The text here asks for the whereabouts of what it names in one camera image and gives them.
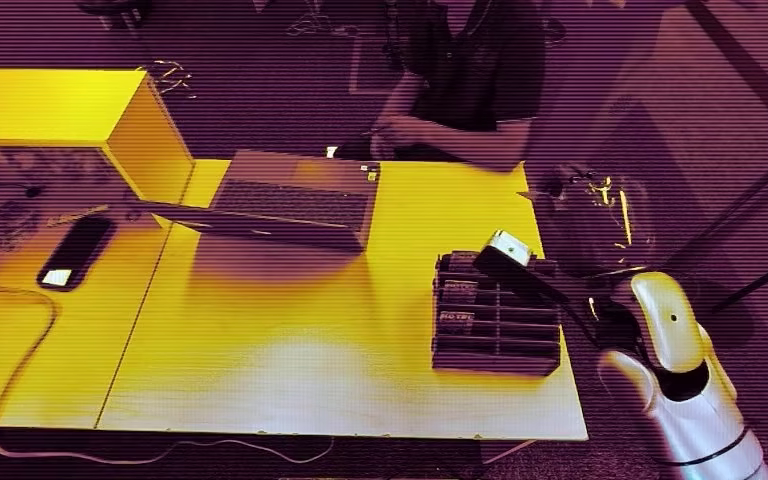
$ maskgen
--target yellow shelf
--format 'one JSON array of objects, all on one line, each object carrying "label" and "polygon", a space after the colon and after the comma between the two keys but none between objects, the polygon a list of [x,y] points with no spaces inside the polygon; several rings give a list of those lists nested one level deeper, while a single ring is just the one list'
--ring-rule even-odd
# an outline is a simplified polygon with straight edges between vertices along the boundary
[{"label": "yellow shelf", "polygon": [[171,203],[194,165],[142,71],[0,69],[0,147],[95,148],[139,198]]}]

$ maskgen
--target yellow table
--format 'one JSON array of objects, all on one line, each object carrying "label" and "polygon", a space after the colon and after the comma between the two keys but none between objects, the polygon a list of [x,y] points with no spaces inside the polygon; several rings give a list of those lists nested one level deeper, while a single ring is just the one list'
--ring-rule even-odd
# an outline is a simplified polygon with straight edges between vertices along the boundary
[{"label": "yellow table", "polygon": [[[190,203],[226,165],[199,162]],[[521,168],[385,162],[361,256],[173,226],[98,427],[587,439],[565,346],[546,378],[431,369],[437,256],[497,229],[540,254],[523,188]]]},{"label": "yellow table", "polygon": [[[125,188],[89,189],[76,196],[64,187],[29,202],[43,218],[80,212],[115,200]],[[22,190],[0,189],[0,205],[22,200]],[[116,211],[117,234],[72,292],[39,288],[37,272],[66,235],[68,225],[41,226],[22,248],[0,251],[0,286],[44,293],[60,314],[7,398],[0,425],[92,428],[101,412],[128,334],[137,318],[168,228],[150,216],[126,222]],[[0,392],[11,371],[49,321],[50,307],[28,294],[0,292]]]}]

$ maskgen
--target laptop lid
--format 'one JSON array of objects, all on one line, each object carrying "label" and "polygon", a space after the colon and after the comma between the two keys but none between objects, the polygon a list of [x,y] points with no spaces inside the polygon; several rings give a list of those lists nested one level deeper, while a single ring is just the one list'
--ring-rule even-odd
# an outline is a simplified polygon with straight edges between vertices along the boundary
[{"label": "laptop lid", "polygon": [[138,204],[143,210],[202,233],[261,238],[358,253],[365,248],[362,237],[344,225],[223,212],[160,202],[139,201]]}]

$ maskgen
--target smartphone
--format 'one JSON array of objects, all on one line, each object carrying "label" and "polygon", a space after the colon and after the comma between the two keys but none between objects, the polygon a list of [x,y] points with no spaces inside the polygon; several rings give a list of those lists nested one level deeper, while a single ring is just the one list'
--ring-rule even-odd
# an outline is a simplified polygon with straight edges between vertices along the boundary
[{"label": "smartphone", "polygon": [[37,284],[61,292],[75,289],[115,230],[116,225],[101,216],[84,217],[75,222],[37,274]]}]

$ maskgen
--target device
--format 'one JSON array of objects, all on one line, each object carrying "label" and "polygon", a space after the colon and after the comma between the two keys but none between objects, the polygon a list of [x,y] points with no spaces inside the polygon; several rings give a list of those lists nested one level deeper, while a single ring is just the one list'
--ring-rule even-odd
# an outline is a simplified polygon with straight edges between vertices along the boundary
[{"label": "device", "polygon": [[140,201],[203,233],[360,252],[380,179],[377,162],[239,151],[210,208]]},{"label": "device", "polygon": [[[602,350],[599,377],[634,417],[661,478],[768,480],[763,449],[743,421],[737,390],[675,279],[632,269],[615,285],[596,287],[561,269],[537,271],[537,260],[523,261],[527,252],[512,235],[497,231],[473,265],[515,285],[514,293],[538,292],[565,305],[574,319],[580,316],[576,305],[589,303],[596,335],[580,326]],[[594,301],[608,288],[607,298]]]},{"label": "device", "polygon": [[662,272],[639,273],[617,286],[614,301],[637,319],[643,348],[604,350],[599,377],[634,415],[660,478],[768,480],[737,390],[678,282]]},{"label": "device", "polygon": [[37,284],[49,290],[73,290],[81,284],[115,230],[116,225],[101,216],[75,222],[37,274]]}]

